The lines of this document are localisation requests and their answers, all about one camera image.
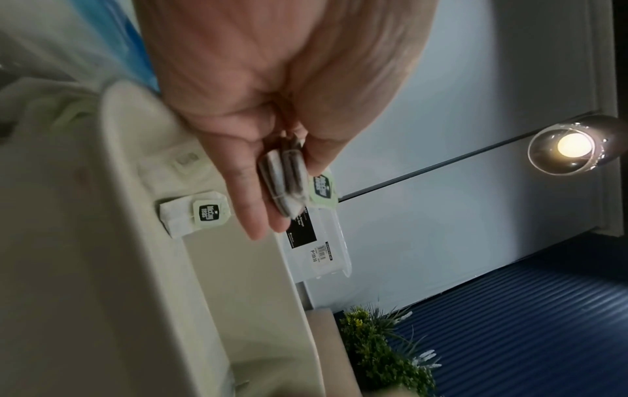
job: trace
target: plastic bag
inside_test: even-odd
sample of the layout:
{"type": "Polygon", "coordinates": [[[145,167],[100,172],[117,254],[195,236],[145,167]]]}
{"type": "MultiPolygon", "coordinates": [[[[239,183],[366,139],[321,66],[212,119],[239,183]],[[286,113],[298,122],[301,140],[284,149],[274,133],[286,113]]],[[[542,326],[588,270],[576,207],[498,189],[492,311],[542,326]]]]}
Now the plastic bag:
{"type": "Polygon", "coordinates": [[[0,69],[94,91],[121,78],[158,89],[130,0],[3,1],[0,69]]]}

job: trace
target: light fixture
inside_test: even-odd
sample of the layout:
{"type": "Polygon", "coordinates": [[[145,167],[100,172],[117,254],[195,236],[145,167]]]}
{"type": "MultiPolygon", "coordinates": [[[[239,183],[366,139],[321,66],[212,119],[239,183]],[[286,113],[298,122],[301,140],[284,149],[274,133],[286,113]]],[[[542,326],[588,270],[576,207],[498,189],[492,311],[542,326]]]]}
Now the light fixture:
{"type": "Polygon", "coordinates": [[[550,175],[573,175],[594,169],[628,150],[628,123],[611,116],[581,117],[537,133],[528,158],[550,175]]]}

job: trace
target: blue ribbed panel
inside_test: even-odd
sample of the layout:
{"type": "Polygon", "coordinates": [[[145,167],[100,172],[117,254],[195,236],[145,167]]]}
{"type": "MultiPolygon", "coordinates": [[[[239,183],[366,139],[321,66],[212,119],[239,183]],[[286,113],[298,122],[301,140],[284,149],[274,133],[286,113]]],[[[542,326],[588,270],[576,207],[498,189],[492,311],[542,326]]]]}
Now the blue ribbed panel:
{"type": "Polygon", "coordinates": [[[628,244],[614,240],[611,252],[603,239],[585,236],[417,304],[400,331],[426,336],[423,350],[441,357],[438,393],[628,396],[628,244]]]}

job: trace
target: glowing light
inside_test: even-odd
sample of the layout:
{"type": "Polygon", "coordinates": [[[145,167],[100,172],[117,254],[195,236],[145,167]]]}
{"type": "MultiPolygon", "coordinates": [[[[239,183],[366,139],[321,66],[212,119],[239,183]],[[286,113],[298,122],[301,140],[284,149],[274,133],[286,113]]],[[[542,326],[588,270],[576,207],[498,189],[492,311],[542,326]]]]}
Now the glowing light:
{"type": "Polygon", "coordinates": [[[586,156],[593,150],[589,138],[582,133],[570,133],[558,141],[558,152],[565,157],[577,158],[586,156]]]}

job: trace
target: palm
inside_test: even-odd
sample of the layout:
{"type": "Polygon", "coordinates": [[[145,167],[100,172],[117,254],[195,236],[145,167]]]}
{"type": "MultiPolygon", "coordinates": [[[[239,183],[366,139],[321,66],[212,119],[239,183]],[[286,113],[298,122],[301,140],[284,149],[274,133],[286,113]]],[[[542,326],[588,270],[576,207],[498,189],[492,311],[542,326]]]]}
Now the palm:
{"type": "Polygon", "coordinates": [[[256,172],[265,141],[307,130],[322,172],[399,89],[435,2],[136,0],[164,100],[199,131],[251,238],[288,227],[256,172]]]}

